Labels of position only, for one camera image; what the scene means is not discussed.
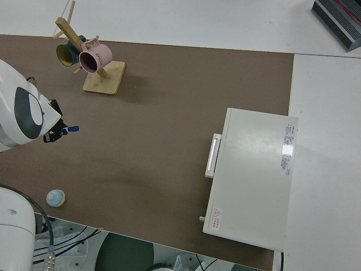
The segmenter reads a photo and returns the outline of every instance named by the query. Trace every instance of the white tabletop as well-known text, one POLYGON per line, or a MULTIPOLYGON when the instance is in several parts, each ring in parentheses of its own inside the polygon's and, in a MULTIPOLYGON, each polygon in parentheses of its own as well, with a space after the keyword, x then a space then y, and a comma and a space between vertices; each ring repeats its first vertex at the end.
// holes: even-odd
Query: white tabletop
MULTIPOLYGON (((0 0, 0 34, 52 36, 67 2, 0 0)), ((72 27, 109 41, 360 58, 361 48, 347 53, 312 5, 313 0, 77 0, 72 27)))
MULTIPOLYGON (((52 36, 66 4, 0 0, 0 34, 52 36)), ((299 127, 284 270, 359 270, 361 49, 346 53, 312 4, 77 0, 72 27, 101 40, 309 54, 293 68, 289 114, 299 127)))

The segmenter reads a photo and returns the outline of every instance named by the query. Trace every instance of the mug rack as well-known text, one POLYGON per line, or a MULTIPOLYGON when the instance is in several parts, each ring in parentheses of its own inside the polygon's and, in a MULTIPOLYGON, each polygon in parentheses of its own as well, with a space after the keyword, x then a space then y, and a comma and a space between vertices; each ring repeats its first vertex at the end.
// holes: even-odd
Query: mug rack
MULTIPOLYGON (((79 53, 83 51, 82 41, 70 26, 70 20, 74 9, 75 1, 72 1, 68 20, 62 17, 57 18, 55 24, 60 28, 60 32, 53 36, 58 38, 65 34, 67 39, 73 44, 79 53)), ((82 68, 79 67, 74 73, 78 73, 82 68)), ((115 95, 118 92, 120 81, 122 80, 125 70, 125 63, 120 61, 111 61, 104 68, 96 73, 88 73, 84 82, 83 90, 87 92, 115 95)))

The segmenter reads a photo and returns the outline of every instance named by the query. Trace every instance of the warning label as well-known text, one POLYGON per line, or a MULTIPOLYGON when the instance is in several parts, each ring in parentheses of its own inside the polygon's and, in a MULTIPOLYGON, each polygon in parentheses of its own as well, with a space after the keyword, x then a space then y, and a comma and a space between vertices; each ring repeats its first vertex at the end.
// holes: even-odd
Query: warning label
POLYGON ((219 227, 221 225, 221 217, 222 217, 222 209, 213 208, 212 220, 210 225, 210 228, 212 230, 219 230, 219 227))
POLYGON ((292 169, 292 156, 294 149, 294 133, 295 128, 292 124, 287 124, 285 127, 283 146, 282 146, 282 159, 281 159, 281 174, 290 175, 292 169))

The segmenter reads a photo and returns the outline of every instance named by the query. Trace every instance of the wooden base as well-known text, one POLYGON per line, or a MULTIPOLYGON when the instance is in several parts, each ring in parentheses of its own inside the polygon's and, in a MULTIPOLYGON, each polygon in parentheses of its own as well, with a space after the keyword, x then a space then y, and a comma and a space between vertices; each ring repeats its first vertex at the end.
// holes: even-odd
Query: wooden base
POLYGON ((112 61, 104 69, 108 73, 108 78, 101 78, 97 73, 89 73, 83 86, 85 91, 107 95, 117 94, 125 63, 112 61))

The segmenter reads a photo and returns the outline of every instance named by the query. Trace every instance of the pink mug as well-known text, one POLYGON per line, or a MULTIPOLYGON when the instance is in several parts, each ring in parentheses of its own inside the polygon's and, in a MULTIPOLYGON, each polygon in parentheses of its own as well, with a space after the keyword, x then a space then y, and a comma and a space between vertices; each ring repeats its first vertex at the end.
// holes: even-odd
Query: pink mug
POLYGON ((112 61, 113 55, 109 47, 100 44, 96 38, 83 42, 81 48, 83 52, 79 55, 80 65, 88 73, 95 73, 112 61), (87 48, 88 43, 94 43, 93 47, 87 48))

